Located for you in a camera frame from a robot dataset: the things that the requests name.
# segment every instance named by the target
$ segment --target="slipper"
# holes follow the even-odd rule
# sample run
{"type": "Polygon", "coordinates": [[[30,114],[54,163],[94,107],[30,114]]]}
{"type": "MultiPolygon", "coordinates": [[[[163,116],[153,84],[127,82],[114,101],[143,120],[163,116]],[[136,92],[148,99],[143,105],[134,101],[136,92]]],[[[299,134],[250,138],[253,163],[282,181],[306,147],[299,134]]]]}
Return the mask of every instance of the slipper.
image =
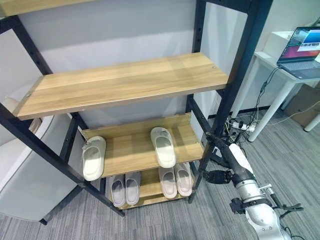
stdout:
{"type": "Polygon", "coordinates": [[[83,177],[93,181],[104,172],[106,140],[101,136],[90,138],[82,147],[83,177]]]}
{"type": "Polygon", "coordinates": [[[173,199],[177,195],[177,185],[174,168],[159,167],[158,171],[163,195],[167,199],[173,199]]]}
{"type": "Polygon", "coordinates": [[[141,173],[139,171],[125,174],[125,196],[126,203],[135,205],[140,197],[140,180],[141,173]]]}
{"type": "Polygon", "coordinates": [[[113,205],[122,207],[126,203],[125,175],[110,177],[109,184],[113,205]]]}
{"type": "Polygon", "coordinates": [[[176,154],[169,131],[163,127],[155,127],[150,136],[159,165],[172,168],[176,164],[176,154]]]}
{"type": "Polygon", "coordinates": [[[188,163],[179,163],[174,166],[176,187],[181,196],[190,196],[192,193],[192,177],[188,163]]]}

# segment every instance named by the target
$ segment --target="white desk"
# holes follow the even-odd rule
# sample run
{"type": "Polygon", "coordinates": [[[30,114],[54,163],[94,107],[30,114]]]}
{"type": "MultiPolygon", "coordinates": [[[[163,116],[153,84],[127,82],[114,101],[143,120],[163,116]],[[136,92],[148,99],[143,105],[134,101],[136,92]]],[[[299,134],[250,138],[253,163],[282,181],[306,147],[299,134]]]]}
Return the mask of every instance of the white desk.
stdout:
{"type": "MultiPolygon", "coordinates": [[[[240,107],[242,103],[244,102],[246,95],[249,91],[249,88],[256,78],[257,71],[259,69],[259,64],[262,64],[263,66],[267,67],[271,71],[277,67],[277,59],[271,57],[270,55],[266,54],[263,51],[256,51],[254,53],[254,62],[253,66],[251,68],[251,72],[248,75],[248,78],[246,82],[244,83],[244,86],[241,91],[238,93],[238,100],[236,102],[236,105],[234,106],[234,110],[232,112],[231,117],[235,118],[238,115],[238,112],[240,110],[240,107]]],[[[298,79],[295,76],[291,75],[290,73],[286,72],[283,69],[280,69],[276,71],[277,75],[281,77],[282,80],[285,81],[284,86],[278,93],[278,95],[275,97],[273,100],[272,104],[270,105],[270,108],[268,111],[265,113],[261,121],[258,123],[258,125],[255,127],[254,132],[249,137],[249,141],[253,142],[259,133],[264,129],[266,124],[269,122],[271,117],[275,114],[281,103],[285,100],[285,98],[288,96],[290,91],[294,88],[296,84],[302,84],[302,83],[307,83],[307,82],[313,82],[313,81],[319,81],[320,78],[312,78],[312,79],[298,79]]]]}

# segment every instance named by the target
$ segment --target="gray carpet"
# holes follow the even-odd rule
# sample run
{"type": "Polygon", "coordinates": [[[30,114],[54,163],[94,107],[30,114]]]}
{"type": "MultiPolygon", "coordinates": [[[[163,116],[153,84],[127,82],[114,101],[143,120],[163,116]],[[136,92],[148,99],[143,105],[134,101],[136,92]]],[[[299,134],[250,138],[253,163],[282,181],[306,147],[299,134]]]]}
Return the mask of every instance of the gray carpet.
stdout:
{"type": "MultiPolygon", "coordinates": [[[[278,111],[270,123],[283,118],[278,111]]],[[[320,126],[306,133],[289,119],[266,126],[255,142],[242,143],[259,184],[271,183],[283,203],[305,207],[281,223],[306,240],[320,236],[319,142],[320,126]]],[[[209,169],[219,167],[209,163],[209,169]]],[[[64,200],[47,226],[0,215],[0,240],[257,239],[245,216],[232,213],[235,197],[231,183],[202,181],[193,204],[181,199],[126,210],[120,217],[82,191],[69,204],[64,200]]]]}

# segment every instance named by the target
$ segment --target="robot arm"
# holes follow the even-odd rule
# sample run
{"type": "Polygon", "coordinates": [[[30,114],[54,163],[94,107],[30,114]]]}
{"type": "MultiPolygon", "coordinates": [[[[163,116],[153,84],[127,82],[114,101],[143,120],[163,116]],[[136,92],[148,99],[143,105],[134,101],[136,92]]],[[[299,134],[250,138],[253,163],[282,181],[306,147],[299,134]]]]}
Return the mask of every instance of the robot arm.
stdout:
{"type": "Polygon", "coordinates": [[[245,213],[259,240],[291,239],[289,234],[281,227],[280,219],[272,208],[271,202],[262,194],[262,189],[269,190],[271,197],[275,202],[277,201],[276,204],[280,204],[271,190],[271,185],[258,187],[253,170],[238,145],[231,144],[228,146],[220,138],[212,135],[210,139],[219,148],[222,157],[228,162],[230,170],[212,171],[214,174],[204,176],[208,182],[225,184],[232,181],[240,198],[232,199],[230,207],[234,213],[245,213]]]}

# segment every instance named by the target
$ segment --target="wooden board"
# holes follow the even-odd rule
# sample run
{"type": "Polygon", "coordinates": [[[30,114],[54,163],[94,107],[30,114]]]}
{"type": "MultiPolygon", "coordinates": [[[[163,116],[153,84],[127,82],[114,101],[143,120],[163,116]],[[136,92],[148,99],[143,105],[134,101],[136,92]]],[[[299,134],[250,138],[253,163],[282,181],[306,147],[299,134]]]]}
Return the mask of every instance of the wooden board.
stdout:
{"type": "Polygon", "coordinates": [[[0,16],[7,17],[96,0],[0,0],[0,16]]]}
{"type": "Polygon", "coordinates": [[[139,134],[142,132],[151,132],[155,127],[176,128],[190,124],[191,113],[185,113],[174,116],[155,118],[129,124],[104,126],[95,129],[83,130],[82,134],[88,140],[94,136],[101,136],[105,139],[111,139],[121,136],[139,134]]]}
{"type": "MultiPolygon", "coordinates": [[[[179,119],[183,119],[184,116],[189,115],[190,113],[187,113],[185,115],[176,115],[160,118],[162,120],[158,120],[159,123],[161,121],[165,122],[164,119],[168,120],[166,129],[168,129],[172,136],[177,163],[200,160],[204,152],[192,127],[189,124],[185,124],[184,121],[178,121],[179,119]]],[[[146,125],[146,128],[137,127],[139,129],[138,133],[134,132],[133,134],[128,135],[123,135],[123,132],[120,131],[119,136],[116,136],[116,132],[111,130],[111,137],[109,137],[108,131],[103,128],[100,128],[100,131],[83,131],[83,134],[87,139],[89,137],[102,136],[106,140],[102,178],[154,169],[160,166],[158,164],[154,146],[151,142],[150,131],[153,127],[159,127],[161,125],[154,124],[152,126],[151,123],[157,123],[157,121],[147,120],[139,123],[131,123],[136,124],[136,126],[146,125]]],[[[106,129],[112,128],[118,130],[121,128],[127,129],[127,125],[106,127],[106,129]]]]}
{"type": "Polygon", "coordinates": [[[41,77],[13,114],[21,120],[223,89],[228,77],[202,53],[41,77]]]}
{"type": "Polygon", "coordinates": [[[171,198],[171,199],[166,198],[162,194],[157,195],[157,196],[149,196],[149,197],[141,198],[136,205],[125,204],[124,206],[120,207],[120,209],[133,209],[133,208],[142,207],[142,206],[146,206],[146,205],[150,205],[150,204],[157,204],[157,203],[178,200],[178,199],[183,199],[183,198],[186,198],[186,197],[181,196],[179,193],[174,198],[171,198]]]}
{"type": "Polygon", "coordinates": [[[141,172],[140,198],[151,197],[163,194],[158,168],[141,172]]]}

